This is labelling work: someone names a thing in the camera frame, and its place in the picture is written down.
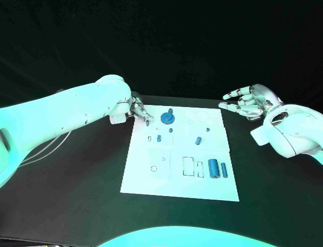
cable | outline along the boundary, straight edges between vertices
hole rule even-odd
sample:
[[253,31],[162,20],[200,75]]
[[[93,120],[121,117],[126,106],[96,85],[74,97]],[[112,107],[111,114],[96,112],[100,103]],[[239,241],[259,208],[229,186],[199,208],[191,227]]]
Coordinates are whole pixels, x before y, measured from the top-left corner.
[[30,156],[28,158],[25,158],[21,161],[21,163],[28,161],[31,158],[34,158],[48,148],[48,146],[53,144],[53,142],[56,141],[57,138],[59,138],[59,136],[50,141],[50,143],[46,145],[46,147],[33,156]]
[[20,164],[18,168],[20,168],[21,166],[24,166],[24,165],[27,165],[27,164],[30,164],[30,163],[33,163],[33,162],[41,160],[43,158],[46,158],[46,157],[56,151],[57,147],[61,145],[63,141],[66,140],[69,134],[70,134],[70,132],[69,132],[67,135],[64,136],[64,138],[63,138],[61,142],[59,143],[59,145],[56,146],[56,148],[54,148],[54,149],[53,149],[43,157],[40,157],[38,159],[35,159],[35,160],[27,162],[25,164]]

white paper sheet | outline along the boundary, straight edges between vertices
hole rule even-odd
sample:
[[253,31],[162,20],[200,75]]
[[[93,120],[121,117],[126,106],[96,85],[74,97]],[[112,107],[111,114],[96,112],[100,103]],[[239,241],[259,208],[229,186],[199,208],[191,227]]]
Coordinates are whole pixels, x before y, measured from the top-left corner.
[[[144,107],[154,120],[148,126],[142,119],[134,122],[121,192],[238,202],[220,110],[158,105]],[[173,109],[174,122],[165,125],[160,116],[168,108]],[[200,145],[194,144],[197,137],[201,137]],[[217,160],[217,179],[209,177],[209,159]],[[226,165],[226,178],[220,163]]]

black curtain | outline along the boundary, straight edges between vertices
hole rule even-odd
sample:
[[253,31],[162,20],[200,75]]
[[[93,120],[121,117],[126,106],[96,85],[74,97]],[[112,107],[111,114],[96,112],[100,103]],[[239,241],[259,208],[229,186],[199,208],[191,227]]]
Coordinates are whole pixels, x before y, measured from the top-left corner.
[[106,74],[187,98],[259,83],[323,112],[323,1],[0,0],[0,107]]

white robotic arm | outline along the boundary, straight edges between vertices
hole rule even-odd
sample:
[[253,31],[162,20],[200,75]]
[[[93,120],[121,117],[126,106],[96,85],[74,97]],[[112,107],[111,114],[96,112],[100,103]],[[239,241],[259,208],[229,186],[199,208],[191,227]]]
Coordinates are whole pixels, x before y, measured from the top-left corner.
[[138,93],[122,77],[103,76],[95,83],[0,109],[0,187],[31,150],[47,140],[109,116],[111,124],[148,115]]
[[219,103],[219,107],[236,112],[249,121],[265,116],[262,126],[251,131],[256,144],[269,143],[285,158],[302,153],[323,164],[321,113],[300,105],[284,104],[274,92],[259,84],[232,91],[223,99],[240,95],[238,105]]

black table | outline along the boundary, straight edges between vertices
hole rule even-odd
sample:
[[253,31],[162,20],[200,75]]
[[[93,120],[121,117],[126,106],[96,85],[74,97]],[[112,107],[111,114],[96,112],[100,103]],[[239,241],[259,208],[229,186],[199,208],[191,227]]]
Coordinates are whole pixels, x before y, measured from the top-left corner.
[[[144,96],[154,105],[217,103]],[[255,144],[249,131],[261,122],[223,110],[222,116],[239,202],[119,193],[134,120],[111,125],[103,118],[18,168],[0,189],[0,238],[89,246],[144,228],[183,225],[276,246],[323,246],[323,166],[307,155],[285,159]]]

